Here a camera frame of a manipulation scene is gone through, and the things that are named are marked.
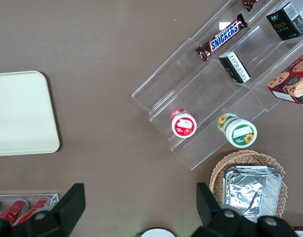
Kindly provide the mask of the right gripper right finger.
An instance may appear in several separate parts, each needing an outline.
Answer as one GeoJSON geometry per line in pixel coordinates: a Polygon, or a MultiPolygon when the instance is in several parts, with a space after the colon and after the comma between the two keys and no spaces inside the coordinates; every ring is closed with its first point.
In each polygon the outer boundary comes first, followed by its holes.
{"type": "Polygon", "coordinates": [[[206,183],[198,183],[196,205],[202,226],[194,237],[235,237],[241,227],[241,216],[231,210],[223,209],[215,199],[206,183]]]}

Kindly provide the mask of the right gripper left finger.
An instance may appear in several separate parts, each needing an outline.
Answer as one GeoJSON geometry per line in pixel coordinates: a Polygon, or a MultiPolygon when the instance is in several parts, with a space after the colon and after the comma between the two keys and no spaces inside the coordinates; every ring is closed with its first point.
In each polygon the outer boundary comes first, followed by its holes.
{"type": "Polygon", "coordinates": [[[29,237],[68,237],[86,207],[85,186],[75,183],[51,210],[32,215],[25,227],[29,237]]]}

